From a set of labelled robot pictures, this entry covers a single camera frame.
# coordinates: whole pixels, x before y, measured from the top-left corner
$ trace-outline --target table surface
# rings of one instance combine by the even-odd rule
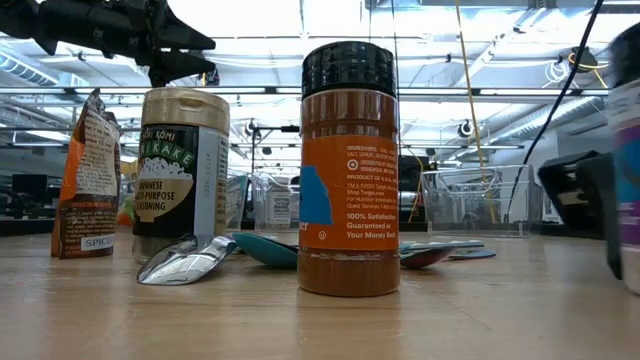
[[[603,242],[485,241],[497,257],[404,270],[398,292],[348,299],[244,255],[196,284],[139,285],[126,233],[113,257],[75,260],[50,258],[46,235],[0,238],[0,358],[640,359],[640,297]]]

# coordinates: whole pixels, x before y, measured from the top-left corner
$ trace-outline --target ceiling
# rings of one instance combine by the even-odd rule
[[[427,2],[419,0],[393,1],[393,10],[391,1],[380,0],[169,0],[169,4],[181,20],[216,41],[217,48],[206,51],[205,56],[217,64],[221,87],[298,87],[300,65],[306,54],[323,44],[349,39],[371,41],[396,54],[401,88],[465,87],[455,7],[422,6],[421,3]],[[429,3],[449,2],[453,4],[453,0]],[[527,0],[462,1],[462,28],[473,88],[553,89],[564,84],[569,70],[567,61],[555,62],[559,56],[566,59],[571,48],[578,45],[590,15],[590,2],[557,0],[552,3],[561,8],[555,9],[533,9],[528,7],[529,3]],[[639,21],[640,13],[635,13],[635,7],[609,10],[598,16],[588,45],[600,65],[608,62],[609,42]],[[74,74],[90,87],[147,87],[149,84],[146,69],[118,56],[105,59],[97,50],[60,43],[56,55],[48,56],[31,40],[13,39],[0,33],[0,51],[2,47],[23,56],[44,72]],[[609,81],[609,69],[599,71],[604,81]],[[195,78],[184,78],[174,85],[198,84]],[[34,84],[0,71],[0,86]],[[602,89],[603,84],[590,72],[578,74],[573,87]],[[108,103],[115,105],[110,109],[123,126],[139,126],[142,95],[105,96]],[[72,119],[73,108],[81,105],[64,96],[11,94],[10,97],[64,119]],[[234,143],[248,141],[242,134],[244,124],[250,119],[262,126],[298,123],[300,101],[295,94],[223,97],[231,104]],[[403,140],[461,143],[457,126],[471,118],[471,108],[465,101],[466,95],[453,101],[433,97],[401,101]],[[475,112],[483,138],[508,128],[552,101],[553,97],[481,100],[475,104]],[[517,143],[522,139],[503,140]],[[279,132],[263,140],[264,144],[298,141],[296,134]],[[257,157],[294,160],[299,159],[300,153],[299,148],[274,148],[271,156],[259,151]],[[233,161],[247,164],[239,156]]]

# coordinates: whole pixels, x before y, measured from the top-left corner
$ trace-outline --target clear plastic container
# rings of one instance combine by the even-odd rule
[[[542,188],[529,165],[426,171],[422,189],[434,235],[524,238],[542,221]]]
[[[284,184],[261,172],[252,175],[251,184],[255,230],[261,233],[298,231],[299,186]]]
[[[227,232],[240,231],[242,214],[247,199],[247,187],[249,186],[249,173],[229,169],[227,171]]]

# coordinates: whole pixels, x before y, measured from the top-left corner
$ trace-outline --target cinnamon jar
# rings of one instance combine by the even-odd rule
[[[400,282],[393,55],[337,42],[303,62],[298,282],[377,296]]]

